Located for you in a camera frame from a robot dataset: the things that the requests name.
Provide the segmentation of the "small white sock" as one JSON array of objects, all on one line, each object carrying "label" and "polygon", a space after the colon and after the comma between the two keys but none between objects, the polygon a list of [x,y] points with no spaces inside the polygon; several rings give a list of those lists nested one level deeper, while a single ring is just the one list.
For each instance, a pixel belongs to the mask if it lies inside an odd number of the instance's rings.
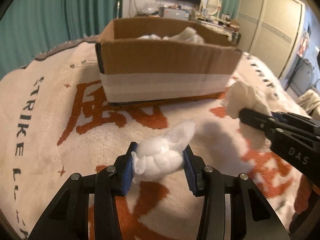
[{"label": "small white sock", "polygon": [[133,182],[154,181],[183,169],[183,151],[195,134],[195,121],[184,120],[167,133],[140,142],[131,152]]}]

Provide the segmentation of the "white mesh laundry bag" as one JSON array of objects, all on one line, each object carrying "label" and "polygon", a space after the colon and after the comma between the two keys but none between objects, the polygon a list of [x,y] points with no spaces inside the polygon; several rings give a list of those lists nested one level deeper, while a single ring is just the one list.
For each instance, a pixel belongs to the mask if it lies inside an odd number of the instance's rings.
[{"label": "white mesh laundry bag", "polygon": [[201,37],[194,28],[186,27],[181,33],[175,36],[165,36],[161,38],[156,34],[143,35],[138,38],[139,40],[162,40],[162,41],[182,41],[194,44],[205,44],[205,40]]}]

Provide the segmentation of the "cream blanket with red characters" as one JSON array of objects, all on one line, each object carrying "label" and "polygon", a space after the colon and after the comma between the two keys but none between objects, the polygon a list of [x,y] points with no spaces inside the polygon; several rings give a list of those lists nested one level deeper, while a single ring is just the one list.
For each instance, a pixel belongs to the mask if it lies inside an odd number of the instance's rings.
[{"label": "cream blanket with red characters", "polygon": [[[275,92],[272,99],[282,97],[285,106],[276,103],[280,111],[305,114],[258,58],[232,47],[222,51],[226,55],[219,60],[240,56],[223,89],[246,78]],[[319,188],[270,151],[268,142],[259,150],[252,147],[239,120],[221,106],[224,92],[213,100],[114,111],[101,84],[94,43],[49,55],[1,79],[1,225],[7,224],[13,238],[28,239],[71,174],[99,172],[124,154],[131,141],[164,135],[188,119],[196,123],[194,153],[222,173],[247,173],[287,229],[294,212],[308,208],[312,190],[319,194]],[[133,184],[116,204],[123,239],[195,239],[203,198],[192,195],[180,171]]]}]

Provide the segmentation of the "white louvered wardrobe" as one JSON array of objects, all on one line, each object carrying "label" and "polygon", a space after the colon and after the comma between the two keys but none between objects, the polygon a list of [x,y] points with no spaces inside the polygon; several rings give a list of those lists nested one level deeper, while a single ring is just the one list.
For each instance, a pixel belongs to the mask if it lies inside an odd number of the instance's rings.
[{"label": "white louvered wardrobe", "polygon": [[304,19],[305,4],[300,0],[240,0],[238,47],[258,57],[282,79],[298,50]]}]

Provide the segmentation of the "white dressing table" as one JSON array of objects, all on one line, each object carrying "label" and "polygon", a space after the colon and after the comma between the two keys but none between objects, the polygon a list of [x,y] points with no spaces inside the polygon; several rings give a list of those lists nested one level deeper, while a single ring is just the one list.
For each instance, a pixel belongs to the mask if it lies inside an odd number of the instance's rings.
[{"label": "white dressing table", "polygon": [[227,40],[239,45],[241,34],[240,24],[236,20],[224,21],[213,16],[202,16],[199,12],[195,12],[195,20],[206,28],[227,37]]}]

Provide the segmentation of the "oval vanity mirror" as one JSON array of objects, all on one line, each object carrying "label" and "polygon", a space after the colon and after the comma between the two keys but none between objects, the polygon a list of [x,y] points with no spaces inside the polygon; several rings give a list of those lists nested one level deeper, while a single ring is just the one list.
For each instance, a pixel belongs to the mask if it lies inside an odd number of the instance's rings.
[{"label": "oval vanity mirror", "polygon": [[201,0],[200,12],[205,18],[217,16],[222,7],[221,0]]}]

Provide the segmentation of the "grey mini fridge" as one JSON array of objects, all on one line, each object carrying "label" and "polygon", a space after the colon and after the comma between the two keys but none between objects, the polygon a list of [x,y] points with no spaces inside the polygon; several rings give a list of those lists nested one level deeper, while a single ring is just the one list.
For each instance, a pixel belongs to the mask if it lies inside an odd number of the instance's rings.
[{"label": "grey mini fridge", "polygon": [[182,21],[189,20],[189,12],[186,10],[160,7],[159,15],[163,18],[170,18]]}]

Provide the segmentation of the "open cardboard box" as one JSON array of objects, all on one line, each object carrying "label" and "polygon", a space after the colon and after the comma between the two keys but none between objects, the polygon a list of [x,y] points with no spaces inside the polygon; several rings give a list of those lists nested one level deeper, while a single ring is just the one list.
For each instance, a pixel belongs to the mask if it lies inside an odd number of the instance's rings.
[{"label": "open cardboard box", "polygon": [[[139,40],[194,28],[205,44]],[[199,100],[222,93],[242,51],[226,37],[191,21],[136,17],[112,20],[95,44],[101,83],[113,105]]]}]

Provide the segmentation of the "teal curtain left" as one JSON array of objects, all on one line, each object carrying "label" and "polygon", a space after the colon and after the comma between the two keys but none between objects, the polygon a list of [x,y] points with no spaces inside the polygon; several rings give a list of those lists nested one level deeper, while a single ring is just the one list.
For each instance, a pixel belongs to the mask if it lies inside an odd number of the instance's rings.
[{"label": "teal curtain left", "polygon": [[1,19],[1,77],[121,16],[121,0],[13,0]]}]

